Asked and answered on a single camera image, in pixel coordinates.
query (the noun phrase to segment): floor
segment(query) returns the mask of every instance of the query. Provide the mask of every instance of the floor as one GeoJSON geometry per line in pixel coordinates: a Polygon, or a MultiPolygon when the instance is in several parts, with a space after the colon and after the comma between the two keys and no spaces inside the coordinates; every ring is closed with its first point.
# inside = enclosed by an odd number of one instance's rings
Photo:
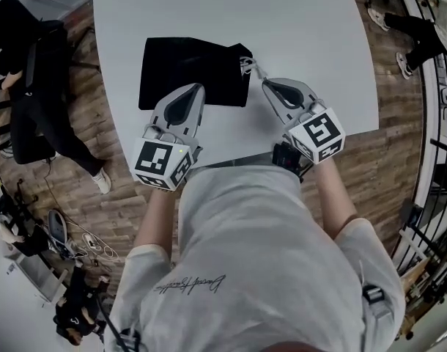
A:
{"type": "MultiPolygon", "coordinates": [[[[391,250],[401,227],[399,210],[404,199],[413,195],[421,153],[423,98],[421,78],[415,74],[405,81],[396,65],[396,51],[410,51],[413,42],[399,32],[385,33],[374,25],[366,13],[364,0],[356,0],[374,63],[378,91],[380,129],[347,138],[344,151],[336,156],[341,176],[360,215],[368,218],[382,242],[391,250]]],[[[399,0],[385,6],[374,0],[381,11],[404,14],[399,0]]],[[[93,25],[92,2],[76,10],[66,20],[70,37],[78,38],[84,28],[93,25]]],[[[89,34],[79,48],[77,59],[98,63],[95,35],[89,34]]],[[[41,218],[51,208],[61,208],[75,223],[99,235],[119,254],[119,262],[99,259],[99,267],[87,262],[89,278],[111,271],[110,292],[119,284],[124,259],[132,248],[141,217],[147,208],[150,188],[134,183],[119,144],[108,107],[103,80],[94,70],[71,69],[73,93],[70,120],[78,137],[94,155],[108,159],[106,171],[111,176],[113,190],[98,194],[87,173],[66,158],[57,158],[51,170],[45,163],[17,165],[13,159],[0,157],[0,174],[5,186],[13,192],[17,180],[27,199],[37,195],[39,201],[32,210],[41,218]]],[[[319,220],[319,200],[312,173],[302,185],[303,198],[319,220]]],[[[83,231],[70,225],[70,236],[81,246],[83,231]]],[[[53,267],[60,271],[72,263],[47,254],[53,267]]]]}

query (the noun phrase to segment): person sitting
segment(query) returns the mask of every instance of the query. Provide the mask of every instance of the person sitting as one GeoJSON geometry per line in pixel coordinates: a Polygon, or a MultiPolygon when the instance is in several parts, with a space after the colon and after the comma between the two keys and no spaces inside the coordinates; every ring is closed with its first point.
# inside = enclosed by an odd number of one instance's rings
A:
{"type": "Polygon", "coordinates": [[[67,69],[66,30],[43,36],[41,23],[19,0],[1,0],[1,88],[8,91],[12,104],[10,135],[15,161],[27,164],[59,153],[84,168],[101,193],[107,194],[111,179],[103,169],[105,161],[94,157],[75,135],[62,101],[67,69]],[[33,43],[37,43],[36,72],[27,88],[24,70],[33,43]],[[53,43],[65,43],[65,49],[53,48],[53,43]],[[37,136],[37,129],[43,136],[37,136]]]}
{"type": "Polygon", "coordinates": [[[97,298],[106,293],[109,277],[100,277],[97,288],[85,283],[86,272],[82,270],[81,261],[75,262],[70,286],[56,304],[56,316],[53,321],[57,325],[56,332],[72,345],[80,345],[82,338],[92,332],[102,334],[105,324],[97,322],[99,312],[97,298]]]}
{"type": "Polygon", "coordinates": [[[391,13],[381,14],[369,8],[370,18],[386,32],[392,28],[411,36],[419,44],[403,56],[396,52],[396,61],[404,78],[426,60],[440,54],[447,55],[447,0],[439,0],[435,23],[417,17],[401,17],[391,13]]]}

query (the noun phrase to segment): person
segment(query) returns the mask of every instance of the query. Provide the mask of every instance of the person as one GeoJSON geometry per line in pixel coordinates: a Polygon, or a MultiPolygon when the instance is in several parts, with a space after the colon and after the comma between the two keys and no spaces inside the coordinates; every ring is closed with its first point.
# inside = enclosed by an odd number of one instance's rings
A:
{"type": "MultiPolygon", "coordinates": [[[[180,201],[173,270],[176,194],[151,193],[111,312],[122,338],[148,352],[388,349],[402,284],[332,158],[314,167],[323,228],[298,177],[270,161],[197,171],[180,201]]],[[[107,328],[105,350],[118,344],[107,328]]]]}
{"type": "Polygon", "coordinates": [[[438,0],[435,23],[417,17],[401,17],[391,13],[381,14],[369,8],[370,18],[386,32],[392,28],[411,36],[419,44],[403,56],[396,53],[396,61],[404,78],[409,79],[413,71],[426,60],[440,54],[447,55],[447,0],[438,0]]]}
{"type": "Polygon", "coordinates": [[[109,285],[109,277],[100,277],[97,288],[85,284],[86,272],[76,260],[70,286],[56,304],[56,332],[72,345],[80,345],[82,338],[92,332],[101,334],[104,324],[96,321],[99,312],[97,297],[102,299],[109,285]]]}
{"type": "Polygon", "coordinates": [[[43,32],[41,23],[19,2],[0,1],[0,75],[10,95],[10,136],[15,161],[27,164],[60,154],[84,168],[101,193],[111,189],[104,160],[94,157],[70,126],[62,90],[67,78],[67,32],[43,32]],[[36,43],[36,68],[26,86],[25,69],[36,43]],[[60,43],[59,50],[54,43],[60,43]],[[43,133],[37,136],[37,129],[43,133]]]}

